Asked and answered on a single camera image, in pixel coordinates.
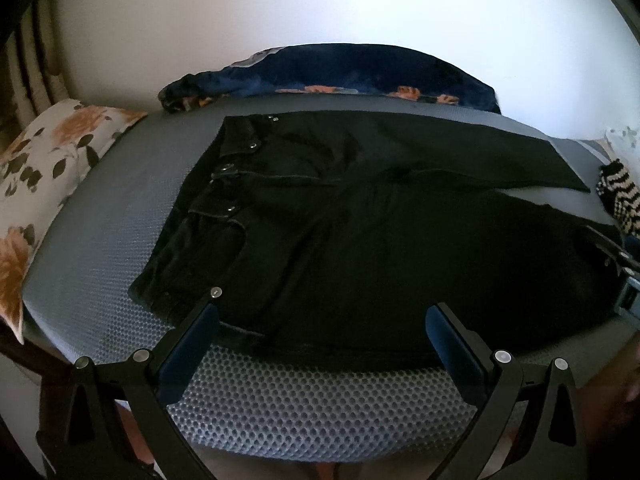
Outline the black pants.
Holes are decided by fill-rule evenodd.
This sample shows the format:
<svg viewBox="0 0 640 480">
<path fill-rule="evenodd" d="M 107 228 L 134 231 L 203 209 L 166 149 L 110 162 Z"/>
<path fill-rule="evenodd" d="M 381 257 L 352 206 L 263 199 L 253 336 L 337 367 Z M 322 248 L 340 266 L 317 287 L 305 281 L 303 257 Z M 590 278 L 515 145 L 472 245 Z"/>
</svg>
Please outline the black pants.
<svg viewBox="0 0 640 480">
<path fill-rule="evenodd" d="M 483 125 L 229 117 L 130 297 L 178 324 L 220 288 L 219 342 L 305 364 L 433 366 L 435 304 L 525 356 L 608 322 L 620 282 L 594 222 L 519 188 L 587 192 L 549 142 Z"/>
</svg>

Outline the white floral pillow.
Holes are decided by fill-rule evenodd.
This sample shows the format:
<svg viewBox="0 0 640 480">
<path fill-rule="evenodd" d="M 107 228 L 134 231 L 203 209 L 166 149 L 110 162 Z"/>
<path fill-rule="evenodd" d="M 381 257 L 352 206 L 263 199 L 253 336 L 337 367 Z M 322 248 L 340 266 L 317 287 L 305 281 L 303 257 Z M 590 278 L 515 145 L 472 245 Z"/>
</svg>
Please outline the white floral pillow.
<svg viewBox="0 0 640 480">
<path fill-rule="evenodd" d="M 55 217 L 141 110 L 66 99 L 1 154 L 1 321 L 24 341 L 23 285 Z"/>
</svg>

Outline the grey mesh mattress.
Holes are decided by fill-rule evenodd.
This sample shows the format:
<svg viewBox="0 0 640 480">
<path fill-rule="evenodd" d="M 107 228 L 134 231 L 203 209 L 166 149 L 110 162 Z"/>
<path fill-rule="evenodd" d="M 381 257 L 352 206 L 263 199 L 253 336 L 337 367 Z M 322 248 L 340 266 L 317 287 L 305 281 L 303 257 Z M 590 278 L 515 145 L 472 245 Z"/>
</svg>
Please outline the grey mesh mattress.
<svg viewBox="0 0 640 480">
<path fill-rule="evenodd" d="M 433 116 L 533 136 L 513 119 L 467 108 L 366 96 L 266 96 L 194 112 L 149 114 L 113 142 L 43 237 L 23 288 L 25 316 L 66 358 L 126 359 L 166 325 L 127 289 L 178 189 L 231 115 L 378 110 Z M 200 445 L 302 462 L 363 462 L 399 451 L 448 450 L 473 416 L 440 370 L 322 372 L 215 347 L 170 414 Z"/>
</svg>

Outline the black white striped cloth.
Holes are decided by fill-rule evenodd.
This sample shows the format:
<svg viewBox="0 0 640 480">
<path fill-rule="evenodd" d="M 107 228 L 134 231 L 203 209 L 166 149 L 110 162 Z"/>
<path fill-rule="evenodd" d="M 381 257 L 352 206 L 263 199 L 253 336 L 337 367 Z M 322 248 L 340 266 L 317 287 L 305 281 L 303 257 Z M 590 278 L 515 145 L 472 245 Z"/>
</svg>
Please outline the black white striped cloth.
<svg viewBox="0 0 640 480">
<path fill-rule="evenodd" d="M 615 159 L 600 167 L 597 194 L 625 235 L 639 236 L 639 188 L 626 166 Z"/>
</svg>

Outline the navy floral blanket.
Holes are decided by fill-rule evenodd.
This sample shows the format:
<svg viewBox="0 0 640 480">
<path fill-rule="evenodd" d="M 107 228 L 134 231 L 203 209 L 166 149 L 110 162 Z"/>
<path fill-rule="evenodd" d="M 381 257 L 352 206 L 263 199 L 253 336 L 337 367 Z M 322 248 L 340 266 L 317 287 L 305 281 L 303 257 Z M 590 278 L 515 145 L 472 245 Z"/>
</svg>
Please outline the navy floral blanket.
<svg viewBox="0 0 640 480">
<path fill-rule="evenodd" d="M 158 92 L 168 113 L 270 94 L 387 96 L 499 113 L 496 92 L 461 68 L 387 44 L 300 44 L 262 50 L 222 70 L 186 74 Z"/>
</svg>

